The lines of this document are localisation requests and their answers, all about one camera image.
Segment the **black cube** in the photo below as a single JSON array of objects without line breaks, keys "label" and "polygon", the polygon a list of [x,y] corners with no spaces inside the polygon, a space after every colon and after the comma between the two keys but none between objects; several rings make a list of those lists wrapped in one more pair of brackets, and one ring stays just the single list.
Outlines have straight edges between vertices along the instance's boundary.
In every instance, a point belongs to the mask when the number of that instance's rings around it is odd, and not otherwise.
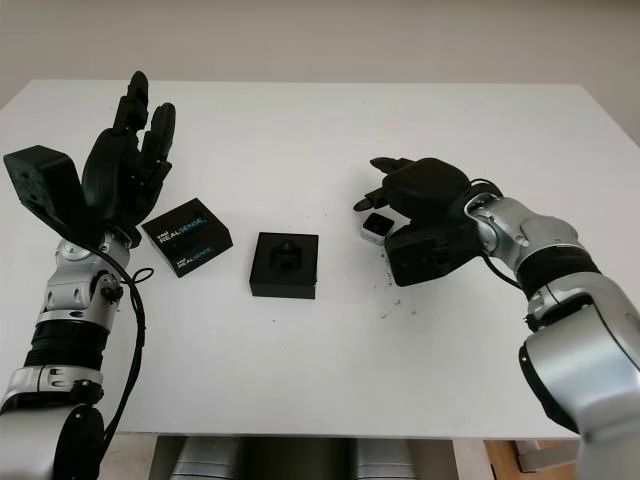
[{"label": "black cube", "polygon": [[316,298],[318,236],[260,232],[249,285],[254,297]]}]

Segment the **white wall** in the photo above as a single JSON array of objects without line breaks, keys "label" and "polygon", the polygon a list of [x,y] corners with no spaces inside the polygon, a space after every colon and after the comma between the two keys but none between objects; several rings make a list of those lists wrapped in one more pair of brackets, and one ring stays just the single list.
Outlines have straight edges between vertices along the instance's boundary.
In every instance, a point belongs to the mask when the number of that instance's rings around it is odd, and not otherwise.
[{"label": "white wall", "polygon": [[31,78],[124,79],[135,69],[156,80],[578,83],[640,143],[640,1],[0,0],[0,9],[0,105]]}]

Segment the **robotic arm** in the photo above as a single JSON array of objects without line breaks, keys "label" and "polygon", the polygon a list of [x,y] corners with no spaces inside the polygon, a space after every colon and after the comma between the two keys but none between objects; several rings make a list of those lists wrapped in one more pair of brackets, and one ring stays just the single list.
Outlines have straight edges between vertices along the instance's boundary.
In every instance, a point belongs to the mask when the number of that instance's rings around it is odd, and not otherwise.
[{"label": "robotic arm", "polygon": [[[0,403],[0,478],[95,479],[140,369],[144,308],[124,270],[140,243],[136,225],[156,203],[171,168],[175,125],[170,103],[147,122],[148,81],[136,72],[113,127],[100,134],[80,184],[65,154],[35,146],[5,156],[20,201],[58,232],[57,269],[47,282],[24,367]],[[123,295],[130,289],[138,322],[131,370],[118,409],[104,428],[102,352]]]},{"label": "robotic arm", "polygon": [[573,227],[434,158],[371,163],[387,176],[355,210],[389,205],[410,219],[385,242],[396,282],[432,280],[475,256],[492,270],[489,256],[502,260],[518,282],[503,279],[528,300],[522,372],[547,416],[582,437],[579,478],[637,478],[640,315]]}]

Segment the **wooden surface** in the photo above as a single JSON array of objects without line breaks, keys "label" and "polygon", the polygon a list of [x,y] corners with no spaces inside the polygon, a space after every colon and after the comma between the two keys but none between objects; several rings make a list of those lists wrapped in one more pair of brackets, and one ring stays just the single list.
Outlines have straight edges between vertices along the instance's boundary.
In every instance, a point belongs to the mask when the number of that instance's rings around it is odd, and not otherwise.
[{"label": "wooden surface", "polygon": [[[540,442],[542,447],[553,447],[561,440]],[[538,473],[522,473],[518,469],[514,443],[506,440],[487,440],[487,453],[493,465],[496,480],[575,480],[575,465],[564,465]]]}]

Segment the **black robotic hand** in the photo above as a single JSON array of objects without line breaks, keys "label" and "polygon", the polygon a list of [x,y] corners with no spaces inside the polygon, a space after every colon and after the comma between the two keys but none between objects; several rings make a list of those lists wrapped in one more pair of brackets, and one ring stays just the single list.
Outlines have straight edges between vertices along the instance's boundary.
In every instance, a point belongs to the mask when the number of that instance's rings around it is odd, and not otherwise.
[{"label": "black robotic hand", "polygon": [[136,229],[155,205],[171,169],[167,155],[176,111],[158,107],[138,150],[137,132],[147,123],[149,82],[142,72],[131,77],[120,98],[113,127],[97,138],[82,175],[64,153],[40,145],[5,156],[20,201],[62,237],[98,246],[106,230],[140,243]]},{"label": "black robotic hand", "polygon": [[469,178],[436,158],[374,158],[386,173],[382,187],[367,193],[354,210],[390,206],[409,218],[408,225],[385,241],[391,271],[403,287],[443,277],[481,255],[477,225],[465,205],[482,192],[502,197],[493,183]]}]

